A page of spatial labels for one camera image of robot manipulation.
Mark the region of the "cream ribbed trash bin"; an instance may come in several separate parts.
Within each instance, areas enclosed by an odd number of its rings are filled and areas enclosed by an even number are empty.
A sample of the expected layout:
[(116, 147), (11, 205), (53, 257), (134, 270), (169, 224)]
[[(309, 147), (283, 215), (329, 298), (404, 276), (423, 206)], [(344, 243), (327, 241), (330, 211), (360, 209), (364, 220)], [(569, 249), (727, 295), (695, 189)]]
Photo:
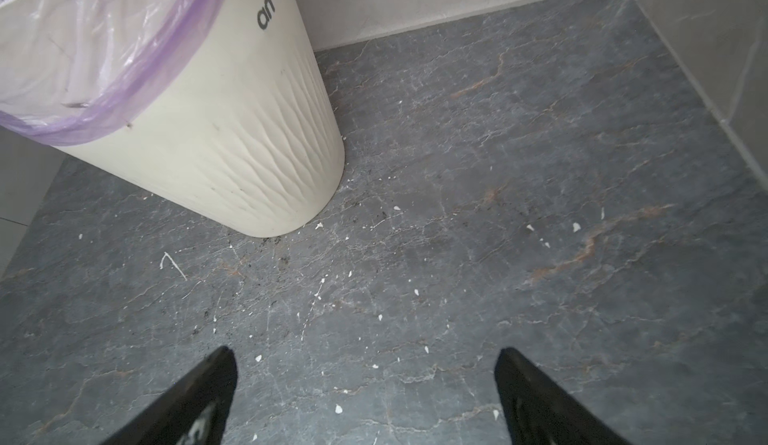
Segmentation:
[(68, 154), (256, 238), (310, 222), (345, 165), (296, 0), (224, 0), (157, 100), (129, 126)]

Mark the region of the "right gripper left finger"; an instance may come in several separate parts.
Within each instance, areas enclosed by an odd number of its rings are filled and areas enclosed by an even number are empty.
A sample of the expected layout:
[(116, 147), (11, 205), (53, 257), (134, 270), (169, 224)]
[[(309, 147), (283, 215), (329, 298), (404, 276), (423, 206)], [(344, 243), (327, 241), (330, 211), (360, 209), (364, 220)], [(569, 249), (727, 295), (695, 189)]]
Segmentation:
[(220, 444), (237, 380), (234, 351), (221, 346), (104, 442)]

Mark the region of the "pink bin liner bag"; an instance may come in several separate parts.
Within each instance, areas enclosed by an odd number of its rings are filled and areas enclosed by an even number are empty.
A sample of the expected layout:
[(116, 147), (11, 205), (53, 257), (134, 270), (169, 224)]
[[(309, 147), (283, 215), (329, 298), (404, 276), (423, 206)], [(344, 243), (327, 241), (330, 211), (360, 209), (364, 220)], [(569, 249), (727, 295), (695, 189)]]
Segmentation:
[(1, 124), (49, 146), (129, 125), (178, 77), (224, 0), (1, 0)]

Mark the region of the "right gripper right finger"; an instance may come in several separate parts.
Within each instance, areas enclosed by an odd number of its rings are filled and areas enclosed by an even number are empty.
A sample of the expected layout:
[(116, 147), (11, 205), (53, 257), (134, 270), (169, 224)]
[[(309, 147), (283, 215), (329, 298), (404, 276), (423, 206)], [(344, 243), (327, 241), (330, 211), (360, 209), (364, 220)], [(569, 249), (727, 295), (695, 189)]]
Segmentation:
[(500, 351), (494, 379), (514, 444), (625, 444), (517, 349)]

